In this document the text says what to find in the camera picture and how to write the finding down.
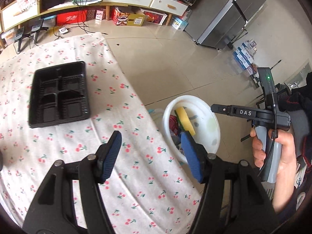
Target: gray refrigerator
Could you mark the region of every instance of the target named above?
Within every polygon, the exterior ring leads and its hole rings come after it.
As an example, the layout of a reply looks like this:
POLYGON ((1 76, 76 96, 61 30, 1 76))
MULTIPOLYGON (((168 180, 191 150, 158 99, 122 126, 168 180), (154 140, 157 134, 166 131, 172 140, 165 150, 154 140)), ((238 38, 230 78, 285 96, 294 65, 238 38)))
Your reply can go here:
POLYGON ((185 31, 201 45, 223 49, 266 0, 197 0, 185 31))

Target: black plastic tray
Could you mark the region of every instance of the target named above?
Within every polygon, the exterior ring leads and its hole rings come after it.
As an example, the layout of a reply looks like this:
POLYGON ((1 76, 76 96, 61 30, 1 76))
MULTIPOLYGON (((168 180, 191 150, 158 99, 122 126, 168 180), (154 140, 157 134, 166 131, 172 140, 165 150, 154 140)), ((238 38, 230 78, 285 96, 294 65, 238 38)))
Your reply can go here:
POLYGON ((85 62, 72 62, 35 71, 28 124, 42 128, 90 117, 85 62))

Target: tablecloth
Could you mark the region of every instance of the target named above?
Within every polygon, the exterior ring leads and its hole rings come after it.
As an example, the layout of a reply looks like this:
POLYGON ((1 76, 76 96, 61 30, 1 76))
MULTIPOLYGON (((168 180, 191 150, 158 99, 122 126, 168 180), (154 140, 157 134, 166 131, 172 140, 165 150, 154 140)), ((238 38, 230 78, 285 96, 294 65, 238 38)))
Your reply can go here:
MULTIPOLYGON (((120 153, 111 177, 100 186, 115 232, 187 233, 200 194, 101 33, 33 48, 3 62, 0 73, 0 150, 4 155, 0 197, 20 226, 36 190, 57 159, 80 161, 119 130, 123 138, 120 153), (30 129, 27 119, 34 72, 80 60, 86 63, 91 118, 30 129)), ((78 181, 73 185, 77 221, 85 227, 78 181)))

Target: wooden cabinet leg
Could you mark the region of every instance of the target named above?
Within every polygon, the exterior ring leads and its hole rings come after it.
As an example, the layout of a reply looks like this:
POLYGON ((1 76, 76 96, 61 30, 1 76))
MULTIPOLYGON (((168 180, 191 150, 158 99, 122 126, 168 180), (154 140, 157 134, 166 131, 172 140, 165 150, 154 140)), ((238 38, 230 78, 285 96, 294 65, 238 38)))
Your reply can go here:
POLYGON ((168 26, 168 25, 169 25, 169 22, 170 22, 170 20, 171 20, 171 17, 172 17, 172 14, 169 14, 169 15, 168 15, 167 22, 166 22, 166 26, 168 26))
POLYGON ((4 41, 3 39, 0 38, 0 47, 5 49, 4 41))
POLYGON ((106 5, 106 20, 110 20, 110 6, 106 5))

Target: wall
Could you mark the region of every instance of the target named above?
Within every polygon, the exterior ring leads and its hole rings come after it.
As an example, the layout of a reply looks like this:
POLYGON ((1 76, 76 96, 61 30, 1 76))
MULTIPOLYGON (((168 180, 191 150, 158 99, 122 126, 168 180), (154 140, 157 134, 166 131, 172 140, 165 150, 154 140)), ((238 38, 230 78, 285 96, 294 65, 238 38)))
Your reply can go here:
POLYGON ((312 25, 297 0, 267 0, 247 30, 241 40, 256 41, 259 67, 272 67, 282 59, 272 70, 275 83, 283 83, 307 59, 312 62, 312 25))

